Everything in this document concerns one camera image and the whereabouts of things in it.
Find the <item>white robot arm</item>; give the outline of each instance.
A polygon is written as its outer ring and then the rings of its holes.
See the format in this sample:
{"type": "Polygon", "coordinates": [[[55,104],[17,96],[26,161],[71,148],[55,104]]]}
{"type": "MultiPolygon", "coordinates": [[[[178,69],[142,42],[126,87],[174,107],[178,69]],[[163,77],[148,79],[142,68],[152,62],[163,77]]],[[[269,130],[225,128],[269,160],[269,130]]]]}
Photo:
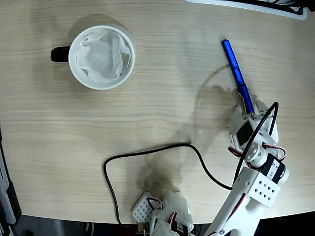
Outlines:
{"type": "MultiPolygon", "coordinates": [[[[267,111],[264,103],[257,101],[256,105],[258,115],[243,115],[240,107],[235,110],[229,124],[234,154],[242,154],[267,111]]],[[[253,236],[263,213],[275,201],[280,191],[278,184],[287,180],[289,169],[282,162],[285,150],[276,146],[277,125],[274,124],[271,135],[268,133],[272,119],[270,115],[255,135],[245,156],[247,167],[235,179],[230,194],[203,236],[223,236],[228,232],[232,236],[253,236]]],[[[169,191],[163,202],[146,192],[135,205],[133,216],[139,223],[150,222],[151,236],[192,236],[192,215],[179,192],[169,191]]]]}

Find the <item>blue pen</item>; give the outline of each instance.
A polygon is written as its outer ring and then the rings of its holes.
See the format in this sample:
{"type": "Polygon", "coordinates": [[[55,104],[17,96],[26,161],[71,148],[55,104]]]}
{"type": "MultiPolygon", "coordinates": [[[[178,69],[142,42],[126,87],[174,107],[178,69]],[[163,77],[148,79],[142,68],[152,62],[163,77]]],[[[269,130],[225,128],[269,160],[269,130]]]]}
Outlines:
{"type": "Polygon", "coordinates": [[[247,114],[255,113],[254,107],[252,105],[250,93],[247,90],[246,84],[244,82],[244,79],[241,73],[241,69],[238,66],[236,57],[233,53],[232,46],[227,39],[223,40],[221,44],[223,46],[228,63],[230,64],[230,67],[231,67],[231,70],[232,70],[232,73],[236,82],[237,90],[244,99],[246,113],[247,114]]]}

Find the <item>perforated bracket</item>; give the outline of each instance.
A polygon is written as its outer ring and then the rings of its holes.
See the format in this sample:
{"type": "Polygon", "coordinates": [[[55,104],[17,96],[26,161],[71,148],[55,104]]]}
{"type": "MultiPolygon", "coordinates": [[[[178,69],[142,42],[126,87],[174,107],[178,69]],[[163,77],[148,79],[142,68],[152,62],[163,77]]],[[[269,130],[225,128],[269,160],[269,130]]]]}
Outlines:
{"type": "Polygon", "coordinates": [[[243,168],[233,189],[247,194],[250,198],[264,204],[268,208],[275,201],[280,187],[262,173],[249,168],[243,168]]]}

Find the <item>white mug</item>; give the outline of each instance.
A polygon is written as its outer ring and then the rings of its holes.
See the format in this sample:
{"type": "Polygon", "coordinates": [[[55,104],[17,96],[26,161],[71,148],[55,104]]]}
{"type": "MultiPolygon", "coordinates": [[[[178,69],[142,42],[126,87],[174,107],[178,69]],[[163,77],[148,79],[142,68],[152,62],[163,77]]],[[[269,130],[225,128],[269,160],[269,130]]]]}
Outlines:
{"type": "Polygon", "coordinates": [[[131,74],[132,69],[135,63],[135,44],[130,33],[123,27],[118,25],[103,25],[103,26],[93,26],[90,27],[83,32],[81,32],[76,38],[73,40],[71,46],[57,47],[54,48],[50,53],[50,58],[54,62],[69,62],[69,66],[74,77],[86,87],[96,90],[107,90],[117,87],[121,83],[123,83],[131,74]],[[96,82],[91,80],[88,77],[88,74],[81,68],[78,67],[76,62],[76,52],[80,46],[80,43],[84,39],[86,35],[91,33],[92,31],[98,29],[111,30],[117,34],[119,34],[127,43],[130,49],[130,62],[126,69],[126,71],[121,74],[117,79],[111,80],[107,83],[104,82],[96,82]]]}

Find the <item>white bracket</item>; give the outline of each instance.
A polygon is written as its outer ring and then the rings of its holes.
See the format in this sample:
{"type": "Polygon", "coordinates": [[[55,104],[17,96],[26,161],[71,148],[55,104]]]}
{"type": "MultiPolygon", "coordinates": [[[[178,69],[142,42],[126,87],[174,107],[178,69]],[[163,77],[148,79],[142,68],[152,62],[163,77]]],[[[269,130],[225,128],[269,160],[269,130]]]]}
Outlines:
{"type": "Polygon", "coordinates": [[[280,187],[266,176],[244,167],[204,236],[223,236],[230,231],[231,236],[253,236],[279,191],[280,187]]]}

